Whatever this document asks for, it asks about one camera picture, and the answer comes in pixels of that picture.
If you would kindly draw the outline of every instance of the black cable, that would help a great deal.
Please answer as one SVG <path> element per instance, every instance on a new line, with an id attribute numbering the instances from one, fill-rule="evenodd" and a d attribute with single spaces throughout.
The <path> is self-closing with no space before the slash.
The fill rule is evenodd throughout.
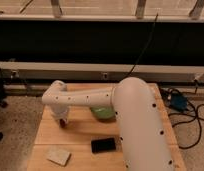
<path id="1" fill-rule="evenodd" d="M 34 0 L 29 0 L 23 7 L 22 7 L 22 9 L 19 11 L 19 13 L 21 14 L 21 13 L 23 13 L 25 10 L 26 10 L 26 8 L 33 2 Z"/>
<path id="2" fill-rule="evenodd" d="M 197 89 L 198 89 L 198 82 L 196 82 L 196 89 L 195 89 L 194 94 L 197 93 Z M 165 96 L 167 95 L 168 97 L 171 96 L 171 95 L 180 95 L 180 96 L 185 97 L 184 92 L 180 92 L 176 88 L 169 88 L 168 90 L 161 89 L 161 92 L 163 94 L 165 94 Z M 179 145 L 179 148 L 184 149 L 184 150 L 193 148 L 194 146 L 196 146 L 200 142 L 201 137 L 202 137 L 202 131 L 203 131 L 201 121 L 204 121 L 204 118 L 199 116 L 199 110 L 200 110 L 201 107 L 204 106 L 204 104 L 200 104 L 197 107 L 195 107 L 195 105 L 191 101 L 189 101 L 187 98 L 186 98 L 186 100 L 187 100 L 186 110 L 184 110 L 183 112 L 170 113 L 168 115 L 169 117 L 171 117 L 171 116 L 185 116 L 185 117 L 191 118 L 190 120 L 187 120 L 187 121 L 179 121 L 179 122 L 176 122 L 176 123 L 172 124 L 173 128 L 176 127 L 176 126 L 181 126 L 183 124 L 189 124 L 189 123 L 192 123 L 194 121 L 197 121 L 197 123 L 198 123 L 199 133 L 198 133 L 196 141 L 194 143 L 188 145 L 188 146 Z"/>
<path id="3" fill-rule="evenodd" d="M 3 72 L 2 72 L 2 69 L 0 67 L 0 78 L 2 80 L 2 83 L 4 84 L 5 83 L 5 80 L 4 80 L 4 76 L 3 76 Z"/>
<path id="4" fill-rule="evenodd" d="M 137 57 L 137 59 L 135 60 L 134 64 L 133 64 L 133 67 L 130 69 L 130 71 L 126 74 L 126 76 L 124 78 L 127 78 L 129 77 L 133 70 L 135 69 L 136 65 L 140 62 L 140 60 L 142 59 L 142 57 L 144 56 L 145 52 L 147 51 L 152 39 L 153 39 L 153 35 L 154 35 L 154 31 L 155 31 L 155 26 L 156 26 L 156 22 L 157 22 L 157 19 L 158 19 L 158 13 L 156 14 L 156 17 L 155 17 L 155 20 L 153 22 L 153 25 L 152 25 L 152 28 L 151 28 L 151 31 L 149 33 L 149 37 L 147 39 L 147 42 L 145 44 L 145 46 L 143 47 L 140 55 Z"/>
<path id="5" fill-rule="evenodd" d="M 194 107 L 194 111 L 190 111 L 189 113 L 194 112 L 195 115 L 190 115 L 190 114 L 187 114 L 187 113 L 170 113 L 168 115 L 168 116 L 176 116 L 176 115 L 177 116 L 187 116 L 187 117 L 191 117 L 192 118 L 191 120 L 188 120 L 188 121 L 177 122 L 177 123 L 173 124 L 172 127 L 176 127 L 176 126 L 179 126 L 179 125 L 182 125 L 182 124 L 191 123 L 193 121 L 197 121 L 197 123 L 198 123 L 199 133 L 198 133 L 198 137 L 197 137 L 196 141 L 193 144 L 189 145 L 189 146 L 181 146 L 181 145 L 179 145 L 180 149 L 184 149 L 184 150 L 190 149 L 190 148 L 196 146 L 200 142 L 201 137 L 202 137 L 202 131 L 203 131 L 203 128 L 202 128 L 202 125 L 201 125 L 201 121 L 204 121 L 204 118 L 199 116 L 199 110 L 203 106 L 204 106 L 204 104 L 200 104 L 196 108 L 193 106 Z"/>

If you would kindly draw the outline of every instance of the blue object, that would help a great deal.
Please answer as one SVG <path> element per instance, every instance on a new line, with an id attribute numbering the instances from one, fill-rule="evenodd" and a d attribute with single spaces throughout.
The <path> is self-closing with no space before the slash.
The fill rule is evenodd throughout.
<path id="1" fill-rule="evenodd" d="M 187 98 L 180 95 L 180 94 L 176 94 L 176 95 L 171 95 L 171 100 L 170 100 L 170 107 L 178 110 L 178 111 L 185 111 L 187 109 Z"/>

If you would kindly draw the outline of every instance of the floor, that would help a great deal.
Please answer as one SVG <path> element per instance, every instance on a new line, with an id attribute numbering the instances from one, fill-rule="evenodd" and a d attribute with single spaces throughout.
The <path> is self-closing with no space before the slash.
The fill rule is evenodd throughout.
<path id="1" fill-rule="evenodd" d="M 25 171 L 34 139 L 42 117 L 43 105 L 38 97 L 11 96 L 6 99 L 8 107 L 0 108 L 0 171 Z M 200 110 L 204 117 L 204 108 Z M 172 123 L 184 117 L 171 117 Z M 204 171 L 204 122 L 200 143 L 192 149 L 181 150 L 188 171 Z M 197 122 L 176 127 L 180 145 L 188 145 L 198 135 Z"/>
<path id="2" fill-rule="evenodd" d="M 8 97 L 0 108 L 0 171 L 25 171 L 42 117 L 41 99 Z"/>

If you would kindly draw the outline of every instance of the black wall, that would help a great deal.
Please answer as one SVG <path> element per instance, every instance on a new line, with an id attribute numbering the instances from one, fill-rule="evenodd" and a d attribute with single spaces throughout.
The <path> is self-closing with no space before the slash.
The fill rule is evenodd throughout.
<path id="1" fill-rule="evenodd" d="M 152 25 L 0 20 L 0 60 L 132 64 Z M 204 66 L 204 23 L 156 23 L 140 64 Z"/>

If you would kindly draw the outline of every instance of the screw hole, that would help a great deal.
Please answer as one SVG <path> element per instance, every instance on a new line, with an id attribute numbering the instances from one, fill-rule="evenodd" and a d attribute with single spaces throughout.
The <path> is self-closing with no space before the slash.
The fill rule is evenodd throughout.
<path id="1" fill-rule="evenodd" d="M 172 164 L 172 160 L 170 160 L 168 164 L 171 165 Z"/>
<path id="2" fill-rule="evenodd" d="M 59 124 L 61 128 L 64 128 L 66 126 L 66 122 L 63 119 L 59 120 Z"/>
<path id="3" fill-rule="evenodd" d="M 163 131 L 163 130 L 162 130 L 162 131 L 160 131 L 160 134 L 161 134 L 161 135 L 164 135 L 164 131 Z"/>

